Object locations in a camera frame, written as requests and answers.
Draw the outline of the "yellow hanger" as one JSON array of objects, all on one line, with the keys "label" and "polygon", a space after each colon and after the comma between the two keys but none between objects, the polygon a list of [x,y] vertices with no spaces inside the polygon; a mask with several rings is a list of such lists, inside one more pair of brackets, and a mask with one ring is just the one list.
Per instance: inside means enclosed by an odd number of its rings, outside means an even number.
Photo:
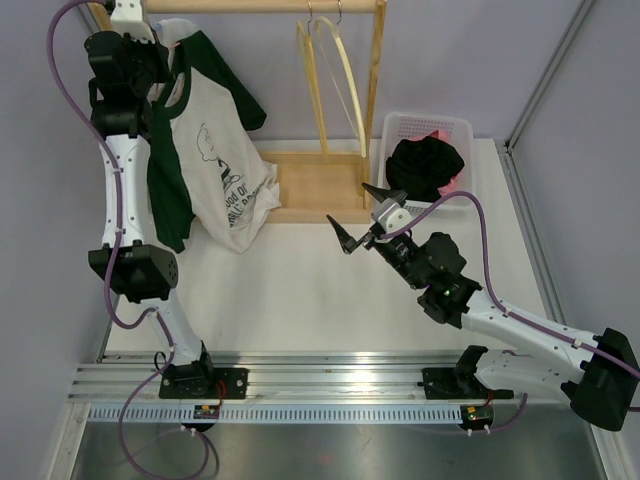
[{"label": "yellow hanger", "polygon": [[311,36],[311,24],[313,21],[312,2],[307,1],[306,6],[309,11],[309,20],[306,26],[303,26],[301,22],[297,23],[296,39],[304,68],[316,128],[319,135],[321,153],[323,156],[327,157],[329,154],[328,139],[319,90],[314,46]]}]

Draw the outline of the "pink t shirt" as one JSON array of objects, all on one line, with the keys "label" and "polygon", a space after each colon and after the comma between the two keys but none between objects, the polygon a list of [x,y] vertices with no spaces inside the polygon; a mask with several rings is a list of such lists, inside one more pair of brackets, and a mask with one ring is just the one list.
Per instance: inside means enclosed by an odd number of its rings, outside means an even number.
[{"label": "pink t shirt", "polygon": [[[433,132],[431,132],[429,134],[430,137],[436,138],[438,140],[441,140],[443,142],[445,142],[446,144],[448,144],[449,146],[451,146],[451,142],[450,142],[450,136],[449,134],[444,131],[444,130],[435,130]],[[441,196],[444,196],[446,194],[452,193],[457,189],[457,184],[458,184],[458,179],[459,179],[459,174],[456,174],[455,176],[453,176],[450,180],[449,183],[439,187],[438,191],[440,193]]]}]

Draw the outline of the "cream hanger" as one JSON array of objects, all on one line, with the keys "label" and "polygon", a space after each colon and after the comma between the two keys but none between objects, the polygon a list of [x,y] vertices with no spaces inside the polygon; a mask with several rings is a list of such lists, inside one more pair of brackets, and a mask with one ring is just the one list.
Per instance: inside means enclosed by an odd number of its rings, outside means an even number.
[{"label": "cream hanger", "polygon": [[[337,0],[336,6],[338,9],[338,20],[336,22],[332,22],[326,16],[319,16],[316,20],[313,21],[313,29],[315,37],[317,39],[318,47],[321,52],[321,56],[328,69],[331,81],[338,95],[338,99],[342,105],[346,119],[351,127],[353,134],[356,137],[356,140],[358,141],[359,156],[362,159],[365,159],[367,156],[367,144],[364,129],[364,119],[351,62],[339,29],[343,15],[342,2],[340,0]],[[329,55],[326,52],[325,42],[323,38],[324,32],[330,35],[335,46],[340,65],[342,67],[344,82],[348,87],[348,99],[345,99],[345,96],[342,94],[338,80],[336,78],[336,74],[333,70],[332,61],[329,59]]]}]

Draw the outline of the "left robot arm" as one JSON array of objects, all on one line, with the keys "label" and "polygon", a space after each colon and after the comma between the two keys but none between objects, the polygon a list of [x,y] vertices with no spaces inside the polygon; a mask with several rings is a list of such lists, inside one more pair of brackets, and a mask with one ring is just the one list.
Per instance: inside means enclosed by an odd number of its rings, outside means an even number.
[{"label": "left robot arm", "polygon": [[154,358],[163,399],[240,400],[248,371],[214,365],[204,342],[191,328],[175,288],[178,265],[173,253],[149,239],[147,166],[150,158],[152,86],[170,79],[168,51],[153,40],[102,31],[84,44],[94,72],[89,82],[91,124],[98,132],[106,174],[106,221],[102,245],[88,254],[91,268],[104,281],[106,298],[124,296],[140,306],[132,323],[142,323],[164,343]]}]

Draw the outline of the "white t shirt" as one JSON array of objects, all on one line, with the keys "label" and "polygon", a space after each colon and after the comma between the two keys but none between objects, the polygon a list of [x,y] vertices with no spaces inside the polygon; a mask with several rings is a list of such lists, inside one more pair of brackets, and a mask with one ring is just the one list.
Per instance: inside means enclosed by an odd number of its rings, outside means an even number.
[{"label": "white t shirt", "polygon": [[176,45],[195,34],[200,27],[194,22],[183,18],[163,19],[152,25],[157,41],[172,55]]}]

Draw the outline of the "black t shirt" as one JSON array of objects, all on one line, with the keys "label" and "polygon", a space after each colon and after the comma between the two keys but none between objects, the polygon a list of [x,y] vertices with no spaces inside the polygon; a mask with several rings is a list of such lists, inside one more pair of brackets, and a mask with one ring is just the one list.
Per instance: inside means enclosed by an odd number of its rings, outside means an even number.
[{"label": "black t shirt", "polygon": [[385,175],[392,190],[404,190],[408,199],[435,202],[438,191],[459,174],[465,162],[451,145],[426,136],[420,140],[401,140],[385,163]]}]

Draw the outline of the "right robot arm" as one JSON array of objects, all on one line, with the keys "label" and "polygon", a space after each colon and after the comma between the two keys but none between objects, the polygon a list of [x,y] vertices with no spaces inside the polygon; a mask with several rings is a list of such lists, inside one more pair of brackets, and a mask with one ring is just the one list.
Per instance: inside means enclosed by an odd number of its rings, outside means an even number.
[{"label": "right robot arm", "polygon": [[415,243],[412,230],[427,215],[411,216],[405,191],[364,188],[380,205],[362,237],[351,236],[336,219],[329,221],[342,251],[376,251],[411,289],[420,291],[417,302],[430,319],[516,350],[509,354],[468,347],[446,381],[453,388],[451,398],[484,398],[499,391],[552,398],[596,427],[621,431],[639,386],[639,363],[623,333],[571,328],[500,299],[489,276],[486,217],[475,195],[462,194],[478,215],[482,282],[464,275],[467,262],[450,235],[434,232],[423,244]]}]

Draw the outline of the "pink hanger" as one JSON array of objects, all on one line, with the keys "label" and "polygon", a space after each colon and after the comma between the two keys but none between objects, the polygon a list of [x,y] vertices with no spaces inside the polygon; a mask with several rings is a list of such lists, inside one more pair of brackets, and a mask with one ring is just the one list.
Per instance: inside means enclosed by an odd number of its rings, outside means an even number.
[{"label": "pink hanger", "polygon": [[169,66],[172,77],[166,83],[157,84],[154,91],[154,101],[162,106],[174,105],[181,96],[184,83],[181,57],[180,43],[175,42],[169,49]]}]

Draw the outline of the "dark green t shirt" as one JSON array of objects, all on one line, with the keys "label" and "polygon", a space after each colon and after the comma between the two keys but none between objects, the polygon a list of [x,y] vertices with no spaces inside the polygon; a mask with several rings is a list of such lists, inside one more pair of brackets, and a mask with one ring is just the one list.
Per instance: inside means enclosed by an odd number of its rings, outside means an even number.
[{"label": "dark green t shirt", "polygon": [[202,31],[179,43],[180,98],[162,106],[150,96],[147,184],[156,236],[180,253],[199,221],[215,242],[243,253],[280,205],[277,168],[249,137],[267,115]]}]

